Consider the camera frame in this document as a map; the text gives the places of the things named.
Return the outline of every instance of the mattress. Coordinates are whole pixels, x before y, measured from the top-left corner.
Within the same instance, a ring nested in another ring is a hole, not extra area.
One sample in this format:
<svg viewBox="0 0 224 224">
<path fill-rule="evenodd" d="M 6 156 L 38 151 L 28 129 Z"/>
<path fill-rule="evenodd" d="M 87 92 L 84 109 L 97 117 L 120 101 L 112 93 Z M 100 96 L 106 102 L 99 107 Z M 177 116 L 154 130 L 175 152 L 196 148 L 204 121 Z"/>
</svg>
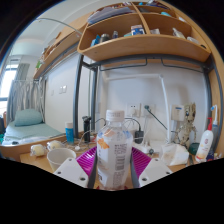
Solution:
<svg viewBox="0 0 224 224">
<path fill-rule="evenodd" d="M 6 128 L 2 145 L 11 145 L 13 141 L 18 142 L 19 144 L 40 141 L 61 134 L 63 133 L 45 123 L 16 127 L 13 121 L 10 122 Z"/>
</svg>

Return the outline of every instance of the bottle cap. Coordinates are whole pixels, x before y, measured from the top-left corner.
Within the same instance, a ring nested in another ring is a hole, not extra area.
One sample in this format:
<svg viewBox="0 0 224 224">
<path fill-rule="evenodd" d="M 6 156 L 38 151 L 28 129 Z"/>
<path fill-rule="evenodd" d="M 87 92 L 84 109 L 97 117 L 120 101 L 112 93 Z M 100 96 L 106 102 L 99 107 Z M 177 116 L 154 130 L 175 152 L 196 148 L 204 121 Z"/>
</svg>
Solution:
<svg viewBox="0 0 224 224">
<path fill-rule="evenodd" d="M 208 130 L 211 131 L 212 130 L 212 117 L 208 117 L 208 119 L 210 119 L 210 123 L 208 125 Z"/>
<path fill-rule="evenodd" d="M 71 123 L 71 122 L 65 122 L 65 128 L 72 129 L 73 128 L 73 123 Z"/>
<path fill-rule="evenodd" d="M 107 110 L 106 120 L 122 122 L 124 121 L 124 111 L 123 110 Z"/>
</svg>

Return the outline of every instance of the cup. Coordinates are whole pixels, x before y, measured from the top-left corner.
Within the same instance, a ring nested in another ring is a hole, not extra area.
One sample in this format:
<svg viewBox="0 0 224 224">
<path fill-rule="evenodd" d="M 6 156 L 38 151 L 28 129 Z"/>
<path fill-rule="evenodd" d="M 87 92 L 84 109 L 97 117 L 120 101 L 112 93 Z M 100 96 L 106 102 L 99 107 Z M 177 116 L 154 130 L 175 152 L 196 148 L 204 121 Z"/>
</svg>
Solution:
<svg viewBox="0 0 224 224">
<path fill-rule="evenodd" d="M 70 145 L 73 145 L 74 144 L 73 123 L 65 122 L 65 133 L 66 133 L 67 143 Z"/>
<path fill-rule="evenodd" d="M 67 158 L 76 158 L 76 153 L 71 149 L 60 148 L 54 149 L 47 154 L 47 159 L 53 172 L 55 172 Z"/>
</svg>

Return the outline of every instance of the electrical socket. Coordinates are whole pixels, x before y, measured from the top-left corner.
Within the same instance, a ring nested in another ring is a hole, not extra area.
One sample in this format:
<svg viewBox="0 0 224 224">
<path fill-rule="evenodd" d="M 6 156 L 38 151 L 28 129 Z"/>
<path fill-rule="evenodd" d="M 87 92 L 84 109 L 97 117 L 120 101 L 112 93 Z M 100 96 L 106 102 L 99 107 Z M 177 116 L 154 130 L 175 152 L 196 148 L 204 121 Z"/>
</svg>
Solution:
<svg viewBox="0 0 224 224">
<path fill-rule="evenodd" d="M 149 103 L 142 103 L 142 109 L 141 109 L 141 116 L 145 117 L 148 116 L 149 118 L 153 118 L 153 116 L 145 109 L 145 106 L 149 106 L 149 111 L 151 111 L 151 113 L 155 114 L 155 108 L 156 105 L 155 104 L 149 104 Z"/>
<path fill-rule="evenodd" d="M 135 113 L 131 114 L 131 109 L 135 109 Z M 140 103 L 127 103 L 126 104 L 126 115 L 131 117 L 139 117 L 140 116 Z"/>
</svg>

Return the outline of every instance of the shelf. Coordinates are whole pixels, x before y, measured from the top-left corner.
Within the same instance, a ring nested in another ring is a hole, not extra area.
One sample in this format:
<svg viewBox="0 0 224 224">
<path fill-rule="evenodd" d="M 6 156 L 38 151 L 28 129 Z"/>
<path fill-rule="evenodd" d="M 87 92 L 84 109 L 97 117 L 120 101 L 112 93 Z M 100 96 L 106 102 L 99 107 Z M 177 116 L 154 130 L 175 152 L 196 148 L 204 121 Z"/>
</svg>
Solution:
<svg viewBox="0 0 224 224">
<path fill-rule="evenodd" d="M 65 38 L 56 48 L 55 50 L 48 55 L 45 59 L 44 64 L 37 70 L 34 74 L 33 79 L 38 79 L 41 73 L 57 58 L 60 54 L 62 54 L 66 49 L 71 47 L 73 44 L 77 43 L 80 40 L 80 37 L 77 37 L 77 33 L 73 32 L 67 38 Z"/>
<path fill-rule="evenodd" d="M 210 55 L 208 50 L 191 41 L 157 34 L 117 38 L 85 50 L 78 48 L 78 51 L 94 61 L 137 54 L 170 54 L 205 62 Z"/>
<path fill-rule="evenodd" d="M 69 25 L 76 28 L 80 32 L 83 32 L 87 25 L 87 19 L 92 13 L 93 12 L 89 12 L 79 17 L 78 19 L 69 23 Z M 56 38 L 55 43 L 51 46 L 51 48 L 54 50 L 46 58 L 44 57 L 44 64 L 42 64 L 41 67 L 36 70 L 33 76 L 33 79 L 38 79 L 40 75 L 42 74 L 42 72 L 49 65 L 51 65 L 57 57 L 59 57 L 65 50 L 69 49 L 72 45 L 77 43 L 79 40 L 80 40 L 80 35 L 77 36 L 77 32 L 75 32 L 70 27 L 65 26 L 60 32 L 60 35 L 58 35 L 58 38 Z"/>
<path fill-rule="evenodd" d="M 158 28 L 160 34 L 173 36 L 172 28 L 176 28 L 185 38 L 191 36 L 191 26 L 179 19 L 154 13 L 142 13 L 142 15 L 150 30 Z"/>
<path fill-rule="evenodd" d="M 204 40 L 188 23 L 177 19 L 173 10 L 136 4 L 132 2 L 136 13 L 111 17 L 87 26 L 79 42 L 78 52 L 94 61 L 137 54 L 169 54 L 200 62 L 207 60 L 211 51 Z M 141 7 L 146 7 L 150 13 L 141 13 L 138 10 Z M 158 14 L 162 11 L 169 13 L 171 17 Z M 145 34 L 124 37 L 124 34 L 131 32 L 131 26 L 134 25 L 142 25 Z M 150 30 L 157 28 L 160 34 L 150 33 Z M 185 38 L 190 36 L 197 39 L 206 49 L 187 39 L 173 36 L 172 28 L 182 32 Z M 107 33 L 111 37 L 113 31 L 118 31 L 118 38 L 90 47 L 96 35 Z"/>
<path fill-rule="evenodd" d="M 107 33 L 111 38 L 113 32 L 116 30 L 118 32 L 118 36 L 122 38 L 125 34 L 131 32 L 131 26 L 134 25 L 143 26 L 138 13 L 119 15 L 95 23 L 87 27 L 84 31 L 79 44 L 79 50 L 82 51 L 89 48 L 92 40 L 96 38 L 96 35 L 101 36 L 102 34 Z"/>
</svg>

